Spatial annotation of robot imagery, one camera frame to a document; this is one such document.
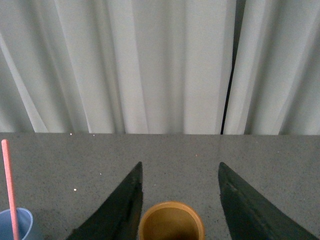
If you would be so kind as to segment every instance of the curtain fold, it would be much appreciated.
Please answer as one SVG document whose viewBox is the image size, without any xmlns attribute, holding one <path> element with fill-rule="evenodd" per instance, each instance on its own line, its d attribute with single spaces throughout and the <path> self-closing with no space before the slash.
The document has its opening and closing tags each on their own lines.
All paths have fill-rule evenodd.
<svg viewBox="0 0 320 240">
<path fill-rule="evenodd" d="M 320 134 L 319 59 L 318 0 L 1 1 L 0 131 Z"/>
<path fill-rule="evenodd" d="M 319 134 L 319 17 L 316 0 L 246 1 L 225 134 Z"/>
</svg>

